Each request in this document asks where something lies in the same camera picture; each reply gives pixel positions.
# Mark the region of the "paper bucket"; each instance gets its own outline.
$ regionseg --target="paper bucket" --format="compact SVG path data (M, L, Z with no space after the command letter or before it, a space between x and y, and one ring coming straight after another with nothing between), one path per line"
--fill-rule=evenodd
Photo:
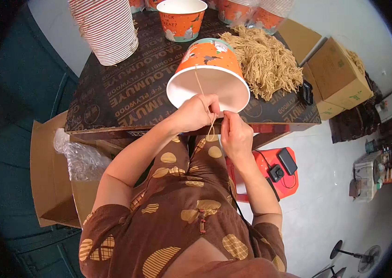
M141 12L144 8L143 0L129 0L131 13Z
M244 25L252 18L257 3L235 3L229 0L220 0L218 18L229 25Z
M195 71L204 94L219 96L221 111L237 113L249 103L249 86L244 81L234 49L220 39L205 38L190 45L167 84L167 96L175 107L179 108L184 101L201 93Z
M255 27L264 29L270 34L274 34L278 26L285 20L285 17L277 16L264 8L258 7L254 15Z
M209 9L217 11L220 1L221 0L207 0L206 2L207 2L207 5L209 6Z
M207 4L201 0L165 0L157 5L165 37L170 41L192 41L199 35Z
M147 3L147 10L149 11L157 11L157 5L160 2L163 2L164 0L145 0L145 3Z

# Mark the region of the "stack of paper buckets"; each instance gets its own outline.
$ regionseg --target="stack of paper buckets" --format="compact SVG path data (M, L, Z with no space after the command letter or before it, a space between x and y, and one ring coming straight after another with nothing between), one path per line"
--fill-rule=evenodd
M257 27L271 34L275 33L278 25L288 17L294 2L295 0L261 0L254 15L255 24L258 23Z
M137 49L128 0L69 0L69 7L100 64L117 64Z
M244 25L252 17L259 0L220 0L218 18L233 26Z

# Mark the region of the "open cardboard box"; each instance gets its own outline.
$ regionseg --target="open cardboard box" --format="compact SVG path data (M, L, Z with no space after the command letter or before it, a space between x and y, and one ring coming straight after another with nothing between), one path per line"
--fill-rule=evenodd
M61 224L81 228L91 213L97 194L98 181L70 181L64 154L54 150L54 135L66 123L67 111L44 124L34 121L30 148L32 196L41 227ZM97 148L114 158L121 148L103 140L80 142Z

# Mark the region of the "twine bundle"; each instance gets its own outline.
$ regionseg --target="twine bundle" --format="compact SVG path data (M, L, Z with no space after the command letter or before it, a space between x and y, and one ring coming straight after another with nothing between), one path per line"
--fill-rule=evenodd
M260 95L268 101L279 89L288 92L298 90L298 86L303 84L302 68L297 67L290 50L262 29L236 26L233 30L239 36L229 32L220 36L235 49L244 79L255 98Z
M354 62L354 64L357 66L357 68L359 69L360 73L365 76L365 68L364 68L364 64L363 61L361 61L360 57L357 55L357 53L347 50L347 53L350 56L350 59Z

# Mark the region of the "woman's right hand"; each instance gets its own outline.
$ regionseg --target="woman's right hand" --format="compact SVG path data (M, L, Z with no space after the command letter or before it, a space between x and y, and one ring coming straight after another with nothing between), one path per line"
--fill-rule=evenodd
M253 129L244 123L239 114L224 111L221 143L227 156L236 167L250 161L254 162L252 154Z

